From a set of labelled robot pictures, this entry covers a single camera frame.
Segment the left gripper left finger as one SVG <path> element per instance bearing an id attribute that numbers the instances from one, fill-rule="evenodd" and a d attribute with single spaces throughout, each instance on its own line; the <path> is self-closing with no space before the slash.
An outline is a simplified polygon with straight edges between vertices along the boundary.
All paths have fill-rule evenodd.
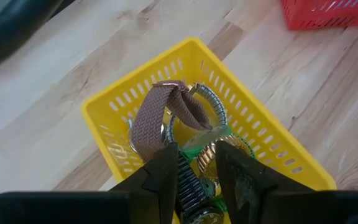
<path id="1" fill-rule="evenodd" d="M 172 224 L 178 180 L 178 145 L 169 144 L 113 187 L 114 224 Z"/>

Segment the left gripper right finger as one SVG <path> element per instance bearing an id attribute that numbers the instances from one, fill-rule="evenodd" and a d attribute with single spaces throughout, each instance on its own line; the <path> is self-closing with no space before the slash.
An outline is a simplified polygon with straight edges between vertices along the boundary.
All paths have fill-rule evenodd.
<path id="1" fill-rule="evenodd" d="M 231 224 L 291 224 L 289 196 L 313 191 L 222 140 L 215 162 Z"/>

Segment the black band dark watch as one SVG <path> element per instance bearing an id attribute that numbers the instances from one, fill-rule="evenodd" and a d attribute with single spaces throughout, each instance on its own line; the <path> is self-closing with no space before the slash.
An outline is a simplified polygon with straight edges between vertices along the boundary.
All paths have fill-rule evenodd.
<path id="1" fill-rule="evenodd" d="M 182 152 L 178 152 L 175 212 L 180 224 L 223 224 L 224 213 L 209 198 Z"/>

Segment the green band watch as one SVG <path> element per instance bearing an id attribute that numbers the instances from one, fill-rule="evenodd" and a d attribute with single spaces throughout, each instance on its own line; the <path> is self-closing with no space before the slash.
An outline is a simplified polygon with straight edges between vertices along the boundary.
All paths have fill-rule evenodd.
<path id="1" fill-rule="evenodd" d="M 222 196 L 222 194 L 220 194 L 220 196 L 212 197 L 207 192 L 207 186 L 201 180 L 201 175 L 200 175 L 200 171 L 198 170 L 198 167 L 197 167 L 196 158 L 197 158 L 198 154 L 201 152 L 201 150 L 205 147 L 205 145 L 216 140 L 218 137 L 230 135 L 230 134 L 237 135 L 236 133 L 231 131 L 229 126 L 226 126 L 226 125 L 216 126 L 209 131 L 202 131 L 199 134 L 193 136 L 189 141 L 186 142 L 186 144 L 181 149 L 181 151 L 184 153 L 186 159 L 190 162 L 191 166 L 196 168 L 196 171 L 195 171 L 196 176 L 199 178 L 202 186 L 204 187 L 204 190 L 205 190 L 207 196 L 209 198 L 211 198 L 223 212 L 227 211 L 227 206 L 223 200 L 223 196 Z"/>

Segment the brown strap silver watch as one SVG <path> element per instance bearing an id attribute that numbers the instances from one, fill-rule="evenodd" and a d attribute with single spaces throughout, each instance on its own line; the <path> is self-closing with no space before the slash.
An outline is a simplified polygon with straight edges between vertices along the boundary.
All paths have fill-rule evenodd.
<path id="1" fill-rule="evenodd" d="M 144 163 L 165 148 L 161 126 L 165 109 L 193 129 L 210 130 L 209 118 L 201 103 L 180 80 L 154 83 L 147 92 L 135 117 L 130 140 Z"/>

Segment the silver stretch band watch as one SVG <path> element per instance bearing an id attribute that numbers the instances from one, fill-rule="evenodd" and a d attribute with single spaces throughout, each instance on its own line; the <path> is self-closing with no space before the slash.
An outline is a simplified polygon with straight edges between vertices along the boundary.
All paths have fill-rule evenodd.
<path id="1" fill-rule="evenodd" d="M 176 118 L 186 126 L 200 131 L 180 148 L 181 151 L 196 154 L 208 144 L 230 133 L 223 103 L 209 87 L 204 84 L 196 84 L 189 89 L 178 80 L 162 82 L 161 85 L 168 94 L 165 106 L 173 113 L 168 126 L 168 140 L 174 141 L 173 121 Z M 218 119 L 216 127 L 210 125 L 207 112 L 201 103 L 193 97 L 194 93 L 202 96 L 214 110 Z"/>

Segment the yellow plastic basket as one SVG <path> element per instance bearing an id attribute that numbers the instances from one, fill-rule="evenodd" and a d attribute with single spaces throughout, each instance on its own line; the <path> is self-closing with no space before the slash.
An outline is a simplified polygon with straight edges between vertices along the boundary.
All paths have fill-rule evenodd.
<path id="1" fill-rule="evenodd" d="M 217 93 L 230 127 L 246 138 L 257 153 L 256 162 L 266 165 L 268 174 L 317 191 L 335 188 L 333 178 L 198 39 L 176 44 L 85 101 L 84 119 L 118 182 L 135 173 L 148 176 L 129 145 L 127 123 L 155 82 L 174 79 L 200 81 Z"/>

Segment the red plastic basket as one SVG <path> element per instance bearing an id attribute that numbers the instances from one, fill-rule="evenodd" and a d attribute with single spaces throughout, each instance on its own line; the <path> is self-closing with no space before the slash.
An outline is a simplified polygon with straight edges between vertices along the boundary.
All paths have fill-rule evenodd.
<path id="1" fill-rule="evenodd" d="M 290 30 L 358 26 L 358 0 L 280 0 Z"/>

